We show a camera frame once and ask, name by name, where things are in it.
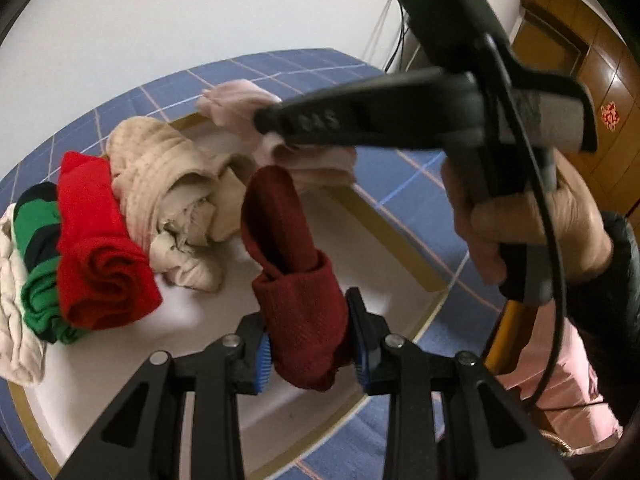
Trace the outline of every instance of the dark red sock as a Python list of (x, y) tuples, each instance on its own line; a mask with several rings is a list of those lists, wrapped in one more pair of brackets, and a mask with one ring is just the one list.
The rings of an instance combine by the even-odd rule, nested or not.
[(62, 316), (73, 326), (100, 330), (132, 323), (154, 311), (162, 297), (148, 256), (127, 233), (111, 192), (109, 163), (65, 153), (58, 207)]
[(276, 371), (299, 388), (328, 390), (337, 369), (350, 361), (349, 312), (286, 170), (265, 166), (254, 174), (242, 204), (241, 233), (263, 268), (252, 287)]

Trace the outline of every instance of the wooden cabinet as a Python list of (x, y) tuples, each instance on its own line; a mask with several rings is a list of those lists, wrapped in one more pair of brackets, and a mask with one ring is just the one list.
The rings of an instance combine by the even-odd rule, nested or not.
[[(616, 32), (581, 0), (522, 0), (522, 5), (537, 20), (545, 22), (538, 30), (532, 30), (531, 22), (535, 24), (536, 20), (523, 22), (513, 48), (524, 63), (568, 73), (572, 47), (582, 52), (578, 69), (571, 73), (589, 88), (593, 97), (598, 151), (593, 155), (568, 154), (568, 158), (584, 177), (598, 206), (627, 215), (637, 234), (640, 67)], [(545, 27), (556, 35), (549, 34)], [(566, 41), (558, 41), (558, 36)], [(607, 106), (615, 109), (608, 118), (602, 113)]]

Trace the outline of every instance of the pink cloth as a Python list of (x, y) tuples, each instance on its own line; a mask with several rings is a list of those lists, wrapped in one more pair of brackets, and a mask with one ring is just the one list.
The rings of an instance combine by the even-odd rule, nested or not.
[(240, 79), (203, 90), (196, 102), (198, 111), (220, 129), (239, 137), (258, 166), (277, 165), (291, 174), (296, 187), (348, 186), (356, 150), (340, 146), (286, 146), (282, 137), (262, 135), (254, 127), (256, 110), (279, 103), (280, 99), (251, 81)]
[[(554, 310), (553, 303), (538, 310), (531, 339), (522, 350), (516, 369), (510, 374), (498, 376), (506, 389), (520, 387), (522, 399), (533, 393), (548, 360), (554, 330)], [(576, 328), (565, 320), (558, 364), (538, 406), (544, 410), (587, 404), (600, 399), (598, 378), (589, 364), (582, 339)], [(558, 436), (574, 449), (592, 446), (611, 435), (622, 433), (608, 404), (564, 412), (546, 412), (546, 417)]]

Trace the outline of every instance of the blue tablecloth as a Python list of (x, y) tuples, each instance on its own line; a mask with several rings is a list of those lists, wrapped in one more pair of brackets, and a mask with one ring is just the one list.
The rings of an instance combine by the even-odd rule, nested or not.
[[(379, 76), (382, 72), (332, 49), (285, 50), (241, 56), (197, 66), (157, 79), (87, 112), (47, 139), (0, 182), (0, 208), (28, 187), (56, 182), (62, 155), (69, 150), (100, 155), (110, 131), (134, 115), (171, 121), (193, 113), (202, 88), (245, 78), (287, 99), (336, 84)], [(453, 228), (444, 192), (441, 152), (401, 152), (359, 148), (356, 190), (401, 230), (449, 283), (441, 312), (421, 338), (421, 348), (442, 355), (461, 349), (481, 352), (504, 299), (486, 287), (465, 243)], [(434, 403), (437, 430), (440, 403)], [(372, 480), (382, 477), (388, 399), (368, 402), (334, 436), (298, 460), (282, 480)], [(8, 385), (0, 381), (0, 428), (38, 480), (50, 480), (15, 412)]]

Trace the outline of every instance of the screw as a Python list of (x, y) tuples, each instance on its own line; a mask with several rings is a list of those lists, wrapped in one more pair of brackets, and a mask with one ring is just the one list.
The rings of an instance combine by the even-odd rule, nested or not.
[(461, 365), (465, 366), (473, 366), (478, 362), (478, 358), (474, 354), (472, 354), (471, 352), (467, 352), (466, 350), (458, 352), (458, 354), (456, 355), (456, 359)]
[(385, 345), (389, 348), (402, 348), (404, 346), (404, 337), (398, 334), (389, 334), (385, 337)]
[(149, 358), (149, 361), (154, 366), (163, 365), (168, 360), (169, 360), (169, 354), (163, 350), (159, 350), (158, 352), (153, 352), (151, 354), (151, 357)]
[(226, 346), (227, 348), (238, 348), (241, 342), (242, 339), (236, 334), (227, 334), (222, 338), (222, 346)]

